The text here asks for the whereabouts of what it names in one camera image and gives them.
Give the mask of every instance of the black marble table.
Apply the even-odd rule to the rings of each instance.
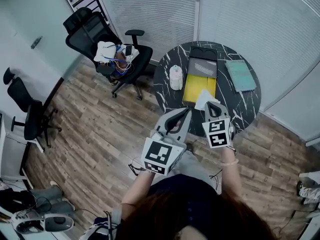
[[[235,127],[235,133],[239,133],[247,128],[255,119],[260,103],[261,89],[258,77],[243,56],[229,47],[208,41],[193,41],[178,45],[168,51],[160,60],[155,69],[153,77],[153,90],[160,108],[164,113],[173,109],[189,107],[182,103],[184,96],[184,86],[187,79],[187,68],[191,46],[212,48],[217,50],[217,82],[215,88],[215,98],[225,105],[231,122]],[[245,60],[253,79],[256,83],[255,90],[236,92],[228,70],[225,66],[227,60]],[[183,71],[182,90],[172,90],[169,81],[169,70],[173,65],[178,65]],[[191,108],[192,118],[189,128],[191,134],[205,137],[202,123],[205,120],[205,112]]]

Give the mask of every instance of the person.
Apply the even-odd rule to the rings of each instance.
[[[0,182],[0,207],[12,214],[32,208],[40,214],[71,215],[75,206],[63,197],[63,191],[55,181],[50,181],[50,185],[46,189],[14,191]]]
[[[115,240],[275,240],[268,224],[242,200],[235,150],[222,148],[222,194],[192,150],[167,177],[141,171],[121,202]]]

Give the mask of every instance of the mesh office chair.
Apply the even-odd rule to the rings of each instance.
[[[49,125],[49,122],[54,113],[57,113],[58,110],[54,109],[49,116],[45,115],[45,109],[42,105],[42,102],[32,98],[24,85],[20,77],[15,77],[15,74],[10,71],[10,68],[5,71],[3,75],[3,83],[8,85],[12,80],[12,83],[7,89],[9,96],[15,101],[19,108],[27,113],[25,123],[17,122],[16,117],[13,117],[11,124],[11,131],[13,132],[15,126],[24,127],[24,139],[36,143],[43,152],[43,148],[39,144],[37,138],[41,136],[41,133],[44,133],[44,138],[46,146],[51,147],[48,141],[48,129],[58,129],[61,132],[61,128]]]
[[[112,42],[116,45],[122,42],[108,27],[102,14],[97,11],[92,12],[89,8],[83,7],[74,12],[63,25],[69,34],[65,40],[66,45],[89,58],[94,63],[96,71],[107,77],[112,83],[110,75],[115,69],[99,64],[94,61],[94,57],[96,56],[99,41]],[[133,67],[130,67],[132,71],[129,69],[127,74],[117,80],[118,83],[111,92],[114,98],[117,97],[116,91],[122,85],[132,84],[135,87],[137,99],[142,100],[136,80],[143,74],[153,53],[152,48],[138,45],[137,36],[142,36],[144,33],[143,30],[137,29],[128,30],[125,33],[127,36],[132,36],[134,48],[139,51],[139,55],[131,62],[133,64]]]

